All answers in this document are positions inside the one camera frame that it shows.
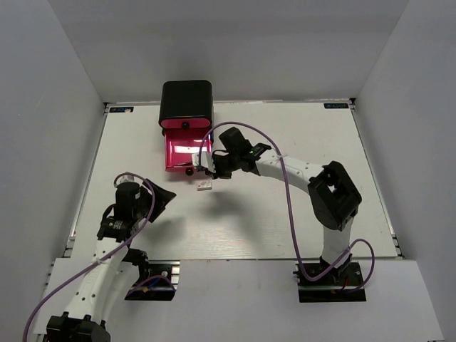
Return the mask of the white eraser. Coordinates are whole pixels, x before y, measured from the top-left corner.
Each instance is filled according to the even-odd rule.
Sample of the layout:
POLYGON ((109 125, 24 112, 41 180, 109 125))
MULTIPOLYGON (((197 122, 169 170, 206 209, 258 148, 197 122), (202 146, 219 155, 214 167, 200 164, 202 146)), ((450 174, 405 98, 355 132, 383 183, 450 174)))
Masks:
POLYGON ((212 181, 211 179, 200 180, 197 182, 197 190, 198 191, 207 191, 212 189, 212 181))

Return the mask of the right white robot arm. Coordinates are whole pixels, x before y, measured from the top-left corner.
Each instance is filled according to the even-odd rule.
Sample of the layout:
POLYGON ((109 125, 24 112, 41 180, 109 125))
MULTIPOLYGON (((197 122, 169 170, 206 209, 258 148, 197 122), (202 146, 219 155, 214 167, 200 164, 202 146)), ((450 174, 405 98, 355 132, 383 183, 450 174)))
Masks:
POLYGON ((307 281, 324 278, 330 284, 340 283, 348 274, 353 248, 351 227, 362 202, 345 167, 336 161, 316 165, 288 157, 273 140, 253 145, 242 135, 238 123, 230 125, 230 129, 219 136, 224 146, 222 155, 198 147, 192 154, 193 166, 214 180, 229 179, 233 172, 241 170, 282 181, 292 233, 296 229, 290 188, 304 191, 311 200, 314 216, 323 227, 322 270, 319 275, 311 276, 300 261, 300 271, 307 281))

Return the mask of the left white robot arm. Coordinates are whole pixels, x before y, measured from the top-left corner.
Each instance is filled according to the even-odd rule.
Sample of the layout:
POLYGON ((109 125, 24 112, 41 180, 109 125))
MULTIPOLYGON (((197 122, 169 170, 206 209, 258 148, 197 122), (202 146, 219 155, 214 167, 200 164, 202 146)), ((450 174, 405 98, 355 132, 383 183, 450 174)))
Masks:
POLYGON ((91 263, 44 298, 80 281, 62 314, 49 318, 46 341, 110 341, 106 323, 118 299, 150 291, 173 296, 177 290, 171 269, 153 271, 147 253, 131 247, 176 194, 129 172, 117 176, 114 187, 115 201, 102 214, 91 263))

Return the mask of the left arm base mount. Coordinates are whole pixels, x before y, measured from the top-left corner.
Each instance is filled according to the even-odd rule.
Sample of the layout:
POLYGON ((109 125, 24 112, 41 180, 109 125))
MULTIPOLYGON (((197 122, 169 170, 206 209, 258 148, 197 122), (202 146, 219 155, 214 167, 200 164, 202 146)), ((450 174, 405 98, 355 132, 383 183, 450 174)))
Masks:
POLYGON ((125 296, 126 301, 171 301, 180 278, 180 261, 149 261, 125 296))

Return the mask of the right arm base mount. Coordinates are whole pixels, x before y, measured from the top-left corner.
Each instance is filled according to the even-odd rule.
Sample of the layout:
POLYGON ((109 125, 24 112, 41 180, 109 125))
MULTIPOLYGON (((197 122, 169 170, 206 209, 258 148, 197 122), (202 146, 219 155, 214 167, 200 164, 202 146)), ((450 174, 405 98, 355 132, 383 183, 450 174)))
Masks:
POLYGON ((366 302, 363 287, 363 275, 358 262, 351 262, 337 279, 332 274, 325 275, 318 281, 309 281, 296 265, 293 272, 297 280, 300 303, 355 303, 366 302))

